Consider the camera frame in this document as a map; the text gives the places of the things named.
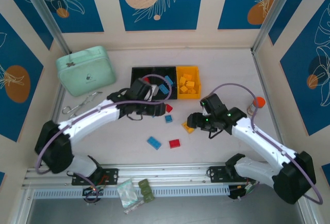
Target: mint green box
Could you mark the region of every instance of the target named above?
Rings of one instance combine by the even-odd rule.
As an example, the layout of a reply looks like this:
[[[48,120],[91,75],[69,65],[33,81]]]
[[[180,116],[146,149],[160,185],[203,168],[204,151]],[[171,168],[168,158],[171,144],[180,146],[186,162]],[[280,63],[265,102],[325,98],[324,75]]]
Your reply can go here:
[[[74,97],[113,84],[116,75],[103,46],[65,55],[56,60],[57,75]]]

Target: yellow cube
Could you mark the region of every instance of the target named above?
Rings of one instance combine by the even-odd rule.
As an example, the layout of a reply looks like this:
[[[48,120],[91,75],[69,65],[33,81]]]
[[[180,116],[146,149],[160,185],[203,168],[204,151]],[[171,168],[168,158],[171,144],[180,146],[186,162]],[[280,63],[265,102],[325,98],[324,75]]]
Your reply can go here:
[[[195,82],[194,82],[194,81],[187,81],[187,83],[186,83],[186,87],[187,87],[188,89],[193,89],[194,86],[195,86]]]
[[[188,88],[185,87],[185,86],[182,86],[182,87],[180,88],[180,92],[183,93],[183,94],[185,94],[185,93],[188,92]]]
[[[185,78],[185,77],[181,77],[181,78],[180,78],[180,81],[179,81],[179,85],[180,85],[180,86],[184,86],[185,83],[186,83],[186,78]]]
[[[196,94],[196,91],[194,89],[188,90],[188,94]]]
[[[192,127],[188,127],[187,126],[187,122],[184,122],[183,124],[181,124],[182,127],[184,127],[184,129],[188,132],[188,134],[191,134],[192,132],[194,132],[195,129],[193,129]]]
[[[184,73],[184,78],[186,78],[188,81],[191,81],[192,75]]]

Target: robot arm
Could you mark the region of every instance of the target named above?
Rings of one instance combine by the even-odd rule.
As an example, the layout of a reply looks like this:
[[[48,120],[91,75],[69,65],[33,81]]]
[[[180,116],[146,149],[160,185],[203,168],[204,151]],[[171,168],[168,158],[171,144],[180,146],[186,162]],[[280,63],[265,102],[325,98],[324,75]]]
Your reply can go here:
[[[252,129],[251,120],[245,113],[236,107],[228,110],[216,94],[203,98],[201,106],[203,113],[193,113],[188,117],[189,127],[200,127],[208,131],[209,138],[214,138],[225,130],[247,143],[268,162],[256,162],[242,154],[236,154],[226,163],[225,171],[231,179],[243,177],[267,184],[274,188],[284,201],[294,204],[311,186],[297,167],[285,156],[284,153],[287,153],[304,169],[313,183],[316,182],[313,162],[306,152],[298,154],[275,141],[258,127],[255,126]],[[282,151],[280,152],[256,131],[279,146]]]
[[[64,127],[69,126],[45,150],[42,160],[52,173],[71,171],[79,173],[98,184],[104,175],[102,167],[90,156],[73,155],[72,145],[78,143],[100,126],[128,116],[133,112],[136,112],[138,115],[148,116],[164,115],[166,105],[163,102],[153,105],[143,103],[116,105],[117,102],[122,101],[152,101],[152,96],[156,95],[157,91],[157,86],[150,85],[142,79],[137,79],[130,88],[110,94],[97,107],[73,119],[58,124],[55,124],[53,121],[45,123],[35,147],[36,153],[40,154],[50,138],[60,130],[63,130]]]

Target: red block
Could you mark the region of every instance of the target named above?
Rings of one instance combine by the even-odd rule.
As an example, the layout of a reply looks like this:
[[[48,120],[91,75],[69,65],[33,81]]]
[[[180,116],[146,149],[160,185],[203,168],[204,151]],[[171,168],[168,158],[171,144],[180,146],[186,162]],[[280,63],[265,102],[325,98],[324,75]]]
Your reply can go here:
[[[170,148],[178,148],[180,147],[180,141],[177,140],[170,140]]]
[[[169,104],[166,105],[166,111],[170,113],[173,110],[173,107]]]

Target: orange cap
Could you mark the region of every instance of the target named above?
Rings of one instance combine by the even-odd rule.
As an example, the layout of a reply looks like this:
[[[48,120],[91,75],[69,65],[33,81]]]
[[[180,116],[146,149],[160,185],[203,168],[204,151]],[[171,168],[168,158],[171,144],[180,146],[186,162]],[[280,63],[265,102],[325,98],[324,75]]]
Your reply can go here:
[[[263,108],[266,104],[266,100],[263,97],[257,97],[258,108]],[[253,100],[253,105],[257,107],[256,100]]]

